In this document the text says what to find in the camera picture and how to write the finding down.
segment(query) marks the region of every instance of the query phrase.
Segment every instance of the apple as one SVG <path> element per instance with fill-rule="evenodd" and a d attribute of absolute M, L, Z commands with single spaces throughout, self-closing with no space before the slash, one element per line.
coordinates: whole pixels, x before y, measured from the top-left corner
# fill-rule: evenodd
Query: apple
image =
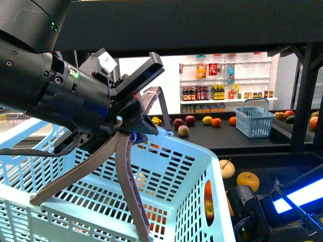
<path fill-rule="evenodd" d="M 214 206 L 211 198 L 204 198 L 204 209 L 207 220 L 214 219 Z"/>
<path fill-rule="evenodd" d="M 174 128 L 178 130 L 179 126 L 184 125 L 184 121 L 181 118 L 174 119 Z"/>
<path fill-rule="evenodd" d="M 187 126 L 193 126 L 196 122 L 196 119 L 194 116 L 192 115 L 188 115 L 185 118 L 185 123 L 187 124 Z"/>
<path fill-rule="evenodd" d="M 188 129 L 188 127 L 186 125 L 179 126 L 179 128 L 178 128 L 178 134 L 180 136 L 185 137 L 185 136 L 188 136 L 189 133 L 190 133 L 190 130 Z"/>
<path fill-rule="evenodd" d="M 222 178 L 229 179 L 230 177 L 232 177 L 236 169 L 234 168 L 234 164 L 232 164 L 231 159 L 220 160 L 219 163 L 220 163 Z"/>
<path fill-rule="evenodd" d="M 259 178 L 248 171 L 242 172 L 238 175 L 237 177 L 237 185 L 248 185 L 251 187 L 251 189 L 253 190 L 253 192 L 257 192 L 259 185 L 260 185 L 260 181 Z"/>
<path fill-rule="evenodd" d="M 285 117 L 288 117 L 290 115 L 294 115 L 295 116 L 295 113 L 292 110 L 285 111 Z"/>

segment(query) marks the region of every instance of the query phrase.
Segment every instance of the orange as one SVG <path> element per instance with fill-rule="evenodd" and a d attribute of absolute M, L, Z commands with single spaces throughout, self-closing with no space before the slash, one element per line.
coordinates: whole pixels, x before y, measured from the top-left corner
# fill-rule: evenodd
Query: orange
<path fill-rule="evenodd" d="M 204 187 L 204 196 L 212 197 L 211 182 L 208 180 Z"/>
<path fill-rule="evenodd" d="M 222 121 L 220 118 L 216 117 L 212 120 L 212 126 L 213 127 L 220 127 L 220 125 L 222 124 Z"/>
<path fill-rule="evenodd" d="M 316 126 L 317 126 L 317 118 L 313 118 L 310 122 L 309 122 L 309 125 L 311 126 L 311 128 L 313 130 L 316 130 Z"/>
<path fill-rule="evenodd" d="M 229 119 L 229 124 L 232 126 L 235 126 L 237 124 L 237 118 L 236 117 L 231 117 Z"/>

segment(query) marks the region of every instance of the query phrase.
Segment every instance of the white wall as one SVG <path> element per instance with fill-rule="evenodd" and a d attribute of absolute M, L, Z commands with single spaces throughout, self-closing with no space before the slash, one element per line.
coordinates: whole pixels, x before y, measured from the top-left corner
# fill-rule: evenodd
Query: white wall
<path fill-rule="evenodd" d="M 131 75 L 148 57 L 121 58 L 120 74 Z M 160 86 L 163 89 L 166 105 L 169 114 L 180 113 L 180 74 L 179 74 L 179 57 L 178 56 L 162 56 L 161 61 L 164 64 L 165 71 L 153 80 L 146 88 Z M 151 108 L 149 115 L 161 114 L 159 100 L 156 101 Z"/>
<path fill-rule="evenodd" d="M 274 110 L 287 110 L 291 107 L 292 94 L 295 82 L 297 57 L 291 54 L 287 57 L 280 57 L 277 70 L 275 87 Z"/>

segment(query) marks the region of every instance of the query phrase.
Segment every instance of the fruit display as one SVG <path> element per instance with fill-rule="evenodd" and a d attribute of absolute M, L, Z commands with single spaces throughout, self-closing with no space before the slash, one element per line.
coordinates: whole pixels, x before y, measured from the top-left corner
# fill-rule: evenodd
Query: fruit display
<path fill-rule="evenodd" d="M 229 124 L 232 126 L 237 125 L 237 118 L 236 117 L 229 118 Z"/>
<path fill-rule="evenodd" d="M 178 130 L 178 128 L 181 126 L 181 125 L 184 125 L 184 121 L 180 118 L 176 118 L 174 119 L 174 129 L 175 130 Z"/>
<path fill-rule="evenodd" d="M 253 190 L 253 192 L 257 192 L 259 185 L 260 185 L 260 180 L 259 178 L 248 171 L 242 172 L 238 175 L 237 177 L 237 185 L 248 185 L 251 187 L 251 189 Z"/>
<path fill-rule="evenodd" d="M 294 115 L 290 115 L 286 118 L 286 123 L 288 124 L 293 124 L 295 121 L 295 116 Z"/>
<path fill-rule="evenodd" d="M 317 112 L 313 112 L 313 113 L 311 114 L 311 117 L 318 117 L 318 115 L 319 115 L 319 111 L 317 111 Z"/>
<path fill-rule="evenodd" d="M 214 118 L 212 120 L 212 126 L 213 127 L 220 127 L 221 124 L 222 124 L 222 120 L 220 118 L 218 118 L 218 117 L 216 117 L 216 118 Z"/>
<path fill-rule="evenodd" d="M 205 125 L 210 125 L 210 124 L 212 124 L 212 120 L 213 120 L 213 118 L 212 117 L 210 117 L 210 116 L 206 116 L 206 117 L 204 117 L 203 118 L 203 123 L 205 124 Z"/>
<path fill-rule="evenodd" d="M 157 126 L 159 126 L 162 123 L 162 121 L 158 117 L 153 117 L 151 121 Z"/>
<path fill-rule="evenodd" d="M 293 116 L 295 116 L 295 113 L 293 112 L 293 111 L 291 111 L 291 110 L 287 110 L 287 111 L 285 111 L 285 117 L 286 118 L 288 118 L 289 116 L 291 116 L 291 115 L 293 115 Z"/>
<path fill-rule="evenodd" d="M 204 197 L 205 217 L 207 220 L 214 219 L 214 206 L 212 197 Z"/>
<path fill-rule="evenodd" d="M 179 128 L 178 128 L 178 134 L 180 136 L 186 137 L 186 136 L 189 135 L 189 133 L 190 133 L 190 130 L 188 129 L 188 127 L 186 125 L 179 126 Z"/>
<path fill-rule="evenodd" d="M 284 112 L 275 112 L 275 116 L 278 120 L 284 121 L 286 116 Z"/>
<path fill-rule="evenodd" d="M 221 175 L 223 179 L 229 179 L 234 175 L 234 172 L 236 171 L 234 164 L 231 162 L 231 159 L 229 160 L 220 160 L 220 169 L 221 169 Z"/>
<path fill-rule="evenodd" d="M 309 125 L 313 130 L 316 130 L 317 121 L 318 121 L 318 117 L 312 117 L 309 122 Z"/>
<path fill-rule="evenodd" d="M 196 122 L 196 119 L 194 116 L 192 115 L 186 116 L 185 123 L 187 124 L 187 126 L 191 127 L 195 124 L 195 122 Z"/>
<path fill-rule="evenodd" d="M 204 187 L 204 211 L 207 221 L 212 222 L 214 220 L 214 206 L 210 180 L 206 182 Z"/>

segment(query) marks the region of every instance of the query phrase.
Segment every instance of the red apple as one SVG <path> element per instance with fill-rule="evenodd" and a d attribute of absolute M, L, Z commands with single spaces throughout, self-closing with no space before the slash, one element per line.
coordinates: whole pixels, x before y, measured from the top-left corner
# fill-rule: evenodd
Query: red apple
<path fill-rule="evenodd" d="M 182 119 L 176 118 L 174 120 L 174 128 L 175 128 L 175 130 L 178 130 L 179 126 L 182 126 L 182 125 L 184 125 L 184 121 Z"/>
<path fill-rule="evenodd" d="M 188 115 L 185 118 L 185 123 L 187 124 L 187 126 L 193 126 L 195 124 L 195 121 L 196 121 L 196 119 L 192 115 Z"/>
<path fill-rule="evenodd" d="M 285 112 L 285 117 L 288 117 L 288 116 L 290 116 L 290 115 L 294 115 L 294 116 L 295 116 L 295 113 L 294 113 L 292 110 L 287 110 L 287 111 Z"/>
<path fill-rule="evenodd" d="M 214 206 L 212 198 L 205 197 L 204 198 L 204 209 L 205 209 L 205 216 L 207 220 L 214 219 Z"/>

